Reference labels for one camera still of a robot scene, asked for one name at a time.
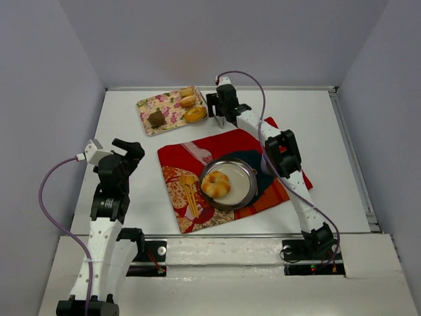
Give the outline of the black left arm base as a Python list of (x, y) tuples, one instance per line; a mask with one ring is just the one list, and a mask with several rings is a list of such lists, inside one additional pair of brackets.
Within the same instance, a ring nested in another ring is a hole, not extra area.
[(119, 313), (112, 294), (108, 294), (105, 300), (92, 296), (90, 301), (77, 300), (75, 295), (71, 295), (67, 300), (59, 300), (56, 307), (58, 316), (119, 316)]

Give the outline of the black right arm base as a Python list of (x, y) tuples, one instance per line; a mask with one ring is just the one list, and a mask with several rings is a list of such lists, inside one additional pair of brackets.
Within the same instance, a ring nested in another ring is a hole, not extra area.
[(284, 274), (287, 277), (345, 276), (345, 266), (341, 250), (337, 248), (337, 240), (318, 251), (304, 239), (283, 240), (279, 256), (285, 263)]

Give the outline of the large orange-glazed bread roll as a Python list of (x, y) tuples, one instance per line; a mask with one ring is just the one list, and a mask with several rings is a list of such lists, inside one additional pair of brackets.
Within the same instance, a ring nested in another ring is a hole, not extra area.
[(224, 198), (231, 191), (230, 179), (223, 172), (212, 171), (203, 178), (201, 190), (212, 199)]

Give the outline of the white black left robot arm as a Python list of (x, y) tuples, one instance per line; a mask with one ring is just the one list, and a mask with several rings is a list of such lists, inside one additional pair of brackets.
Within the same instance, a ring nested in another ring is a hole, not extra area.
[(89, 237), (78, 278), (70, 291), (77, 300), (115, 298), (126, 278), (130, 263), (144, 249), (144, 235), (139, 228), (124, 228), (130, 204), (129, 177), (145, 152), (138, 142), (118, 138), (112, 145), (123, 155), (106, 151), (96, 140), (90, 140), (84, 152), (76, 156), (93, 165), (99, 183), (93, 195), (89, 215)]

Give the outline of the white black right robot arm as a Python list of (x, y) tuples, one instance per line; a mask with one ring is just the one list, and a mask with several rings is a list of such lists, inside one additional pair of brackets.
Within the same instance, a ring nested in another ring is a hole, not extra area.
[(207, 94), (210, 117), (223, 117), (235, 127), (246, 131), (259, 141), (262, 165), (282, 183), (299, 219), (301, 234), (311, 253), (320, 255), (339, 250), (340, 237), (336, 225), (317, 208), (305, 185), (302, 159), (291, 130), (281, 131), (256, 114), (246, 104), (241, 104), (230, 82), (217, 83), (216, 92)]

